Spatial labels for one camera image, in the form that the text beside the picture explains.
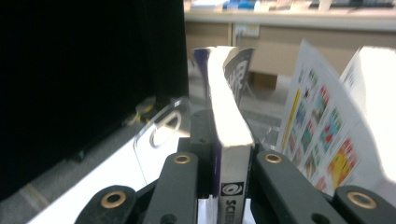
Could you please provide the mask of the black curtain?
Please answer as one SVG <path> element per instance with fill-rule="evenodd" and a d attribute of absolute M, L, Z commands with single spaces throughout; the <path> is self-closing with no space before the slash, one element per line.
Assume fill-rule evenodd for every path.
<path fill-rule="evenodd" d="M 0 0 L 0 202 L 188 93 L 183 0 Z"/>

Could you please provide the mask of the purple magazine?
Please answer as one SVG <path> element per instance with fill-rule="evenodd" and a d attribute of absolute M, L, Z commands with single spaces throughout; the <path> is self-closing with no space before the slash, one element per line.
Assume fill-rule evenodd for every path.
<path fill-rule="evenodd" d="M 217 46 L 195 49 L 205 79 L 214 132 L 213 192 L 207 224 L 242 224 L 254 138 L 239 103 L 254 50 Z"/>

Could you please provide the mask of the clear acrylic book rack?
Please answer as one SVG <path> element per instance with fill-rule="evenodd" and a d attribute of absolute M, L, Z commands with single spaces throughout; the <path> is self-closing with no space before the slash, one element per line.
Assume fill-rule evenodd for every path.
<path fill-rule="evenodd" d="M 208 100 L 212 119 L 212 138 L 224 147 L 245 143 L 249 138 L 265 147 L 275 146 L 277 122 L 240 110 L 234 98 L 222 96 Z M 199 111 L 187 97 L 173 100 L 159 111 L 134 137 L 134 152 L 144 181 L 159 178 L 167 156 L 175 153 L 178 140 L 189 137 L 191 115 Z"/>

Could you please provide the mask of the yellow-black striped stand base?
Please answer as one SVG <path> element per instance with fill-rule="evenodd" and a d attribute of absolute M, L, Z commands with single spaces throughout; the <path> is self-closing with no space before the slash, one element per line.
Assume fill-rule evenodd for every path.
<path fill-rule="evenodd" d="M 135 113 L 124 121 L 126 125 L 133 125 L 137 122 L 149 122 L 156 114 L 156 98 L 154 96 L 146 98 L 135 108 Z"/>

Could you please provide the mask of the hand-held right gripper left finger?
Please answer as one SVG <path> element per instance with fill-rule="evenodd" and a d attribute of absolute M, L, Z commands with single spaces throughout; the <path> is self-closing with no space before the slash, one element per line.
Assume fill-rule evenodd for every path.
<path fill-rule="evenodd" d="M 212 117 L 208 109 L 191 115 L 190 136 L 178 140 L 178 152 L 198 157 L 197 197 L 207 199 L 213 192 Z"/>

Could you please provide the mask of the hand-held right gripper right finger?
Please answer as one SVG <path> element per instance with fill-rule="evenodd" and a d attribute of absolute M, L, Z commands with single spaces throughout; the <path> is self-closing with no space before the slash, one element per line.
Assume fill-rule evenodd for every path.
<path fill-rule="evenodd" d="M 248 197 L 253 200 L 257 194 L 257 190 L 260 188 L 260 183 L 256 179 L 256 159 L 257 155 L 263 151 L 262 145 L 260 143 L 255 143 L 251 151 L 250 158 L 250 171 L 248 180 Z"/>

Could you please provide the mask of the white wall socket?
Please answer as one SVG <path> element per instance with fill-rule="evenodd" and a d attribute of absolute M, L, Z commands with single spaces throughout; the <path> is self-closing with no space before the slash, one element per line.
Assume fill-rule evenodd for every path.
<path fill-rule="evenodd" d="M 234 34 L 238 37 L 258 38 L 260 36 L 259 24 L 235 24 L 233 26 Z"/>

